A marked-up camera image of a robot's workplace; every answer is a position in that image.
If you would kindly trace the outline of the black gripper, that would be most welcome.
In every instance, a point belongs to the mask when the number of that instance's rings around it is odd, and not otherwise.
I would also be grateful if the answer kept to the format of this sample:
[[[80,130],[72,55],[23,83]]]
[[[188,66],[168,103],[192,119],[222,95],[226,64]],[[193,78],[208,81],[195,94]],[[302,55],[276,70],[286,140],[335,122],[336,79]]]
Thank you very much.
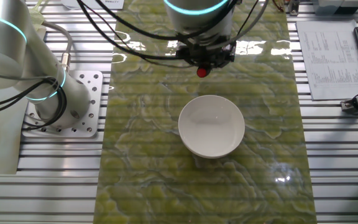
[[[216,49],[208,49],[208,47],[218,45],[226,40],[228,40],[227,36],[187,39],[180,37],[180,44],[175,56],[195,67],[205,69],[223,68],[234,61],[236,42],[230,42]]]

